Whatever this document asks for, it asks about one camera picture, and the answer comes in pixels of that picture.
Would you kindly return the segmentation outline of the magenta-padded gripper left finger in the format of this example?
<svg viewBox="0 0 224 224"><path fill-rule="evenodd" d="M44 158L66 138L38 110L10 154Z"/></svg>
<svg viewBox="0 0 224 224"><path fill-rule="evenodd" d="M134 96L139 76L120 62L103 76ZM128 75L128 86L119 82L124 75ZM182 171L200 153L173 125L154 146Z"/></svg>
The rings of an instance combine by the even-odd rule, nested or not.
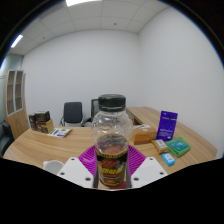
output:
<svg viewBox="0 0 224 224"><path fill-rule="evenodd" d="M84 188L96 188L95 146L86 149L79 157L70 157L58 172L58 176Z"/></svg>

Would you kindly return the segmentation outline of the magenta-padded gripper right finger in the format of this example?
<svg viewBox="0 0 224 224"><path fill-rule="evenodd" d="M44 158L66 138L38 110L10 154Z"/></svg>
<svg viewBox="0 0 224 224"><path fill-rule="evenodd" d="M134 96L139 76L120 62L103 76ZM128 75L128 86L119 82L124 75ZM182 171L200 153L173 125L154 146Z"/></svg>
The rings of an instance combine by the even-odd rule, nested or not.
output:
<svg viewBox="0 0 224 224"><path fill-rule="evenodd" d="M167 176L167 172L154 157L146 157L133 146L129 146L126 168L128 188L140 188Z"/></svg>

